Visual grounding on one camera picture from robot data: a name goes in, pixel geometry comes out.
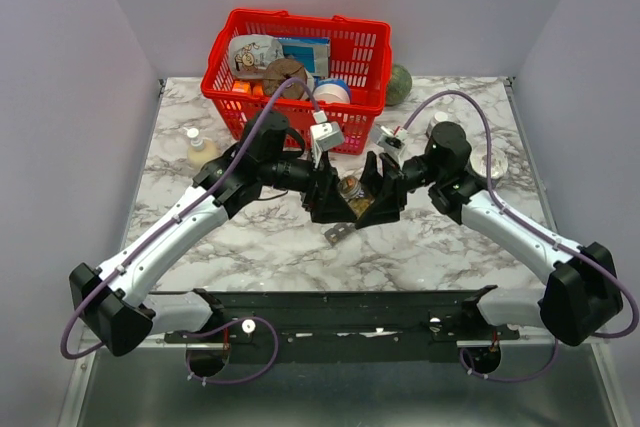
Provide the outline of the clear jar of yellow pills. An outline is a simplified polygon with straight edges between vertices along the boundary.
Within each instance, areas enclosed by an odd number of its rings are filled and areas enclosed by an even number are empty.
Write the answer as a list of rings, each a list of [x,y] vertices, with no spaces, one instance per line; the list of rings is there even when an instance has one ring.
[[[339,181],[338,191],[357,218],[361,217],[374,202],[374,197],[353,175],[345,176]]]

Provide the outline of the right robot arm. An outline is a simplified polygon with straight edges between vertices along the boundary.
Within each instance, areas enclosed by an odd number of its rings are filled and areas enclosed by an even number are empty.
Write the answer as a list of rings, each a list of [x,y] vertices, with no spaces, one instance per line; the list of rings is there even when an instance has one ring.
[[[469,166],[473,152],[464,129],[449,121],[431,131],[423,154],[401,160],[406,131],[375,127],[360,182],[373,196],[359,216],[364,228],[398,221],[409,193],[425,187],[436,210],[483,234],[525,265],[543,284],[540,291],[494,287],[460,314],[460,326],[480,339],[502,324],[544,328],[577,346],[597,335],[623,307],[612,255],[594,242],[582,246],[512,209]]]

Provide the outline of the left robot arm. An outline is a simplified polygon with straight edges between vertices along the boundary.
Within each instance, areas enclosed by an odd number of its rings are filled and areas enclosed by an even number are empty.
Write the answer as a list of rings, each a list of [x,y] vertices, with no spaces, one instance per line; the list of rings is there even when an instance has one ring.
[[[180,294],[166,307],[148,295],[192,246],[259,199],[263,187],[298,192],[317,224],[353,222],[354,211],[338,191],[328,152],[343,143],[337,122],[314,113],[311,145],[287,151],[293,130],[281,113],[263,110],[245,126],[239,142],[207,162],[176,204],[123,252],[92,268],[78,265],[69,281],[74,307],[114,356],[134,350],[148,335],[189,331],[214,340],[222,319],[199,293]]]

